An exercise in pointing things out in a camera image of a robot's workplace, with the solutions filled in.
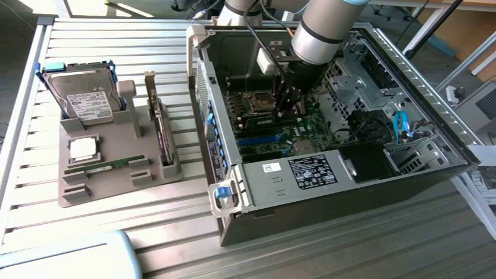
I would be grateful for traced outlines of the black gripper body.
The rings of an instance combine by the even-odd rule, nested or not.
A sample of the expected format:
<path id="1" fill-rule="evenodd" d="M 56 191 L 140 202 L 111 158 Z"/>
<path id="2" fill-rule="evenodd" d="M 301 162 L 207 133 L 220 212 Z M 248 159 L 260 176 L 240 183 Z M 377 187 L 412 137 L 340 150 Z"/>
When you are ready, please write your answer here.
<path id="1" fill-rule="evenodd" d="M 305 94 L 316 85 L 328 64 L 315 65 L 304 61 L 292 61 L 288 64 L 285 81 L 289 88 Z"/>

